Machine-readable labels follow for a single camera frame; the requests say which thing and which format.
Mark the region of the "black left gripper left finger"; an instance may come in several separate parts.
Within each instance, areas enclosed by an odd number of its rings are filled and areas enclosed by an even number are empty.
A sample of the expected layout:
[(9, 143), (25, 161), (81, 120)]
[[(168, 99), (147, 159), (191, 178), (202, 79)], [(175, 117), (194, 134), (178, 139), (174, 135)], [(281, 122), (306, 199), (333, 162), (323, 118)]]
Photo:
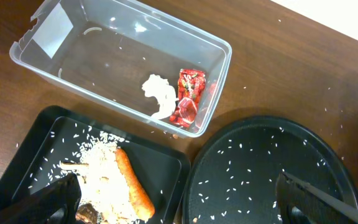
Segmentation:
[(80, 185), (75, 174), (40, 189), (0, 211), (0, 224), (76, 223), (81, 200)]

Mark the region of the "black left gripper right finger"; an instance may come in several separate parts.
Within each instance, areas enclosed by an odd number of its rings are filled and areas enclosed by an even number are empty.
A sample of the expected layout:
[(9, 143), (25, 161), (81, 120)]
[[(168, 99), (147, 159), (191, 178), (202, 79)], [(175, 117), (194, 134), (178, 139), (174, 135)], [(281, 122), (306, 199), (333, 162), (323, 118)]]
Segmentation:
[(358, 224), (358, 209), (289, 173), (279, 174), (275, 191), (284, 224)]

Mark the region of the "orange carrot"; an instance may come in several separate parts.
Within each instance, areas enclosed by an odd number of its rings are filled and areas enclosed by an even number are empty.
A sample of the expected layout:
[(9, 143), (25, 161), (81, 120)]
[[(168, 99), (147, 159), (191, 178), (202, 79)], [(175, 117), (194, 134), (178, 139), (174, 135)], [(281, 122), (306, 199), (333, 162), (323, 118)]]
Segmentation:
[(126, 152), (118, 147), (115, 151), (116, 163), (129, 187), (129, 201), (137, 217), (148, 222), (155, 213), (155, 207), (139, 182)]

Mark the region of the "white tissue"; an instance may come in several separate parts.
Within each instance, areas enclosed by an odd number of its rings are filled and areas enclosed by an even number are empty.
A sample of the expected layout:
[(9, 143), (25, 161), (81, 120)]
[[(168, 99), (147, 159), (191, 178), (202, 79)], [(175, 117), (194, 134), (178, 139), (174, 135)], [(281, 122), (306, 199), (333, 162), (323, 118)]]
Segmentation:
[(153, 119), (165, 119), (170, 117), (176, 109), (177, 94), (167, 79), (160, 75), (151, 74), (143, 84), (142, 90), (145, 97), (154, 97), (159, 109), (151, 117)]

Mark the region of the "red snack wrapper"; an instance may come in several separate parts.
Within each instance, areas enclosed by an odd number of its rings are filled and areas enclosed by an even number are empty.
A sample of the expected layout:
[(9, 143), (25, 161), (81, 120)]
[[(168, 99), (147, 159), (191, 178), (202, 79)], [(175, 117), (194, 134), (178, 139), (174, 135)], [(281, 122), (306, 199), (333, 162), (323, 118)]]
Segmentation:
[(181, 69), (178, 79), (178, 104), (169, 117), (171, 123), (189, 128), (198, 114), (198, 104), (205, 89), (205, 72)]

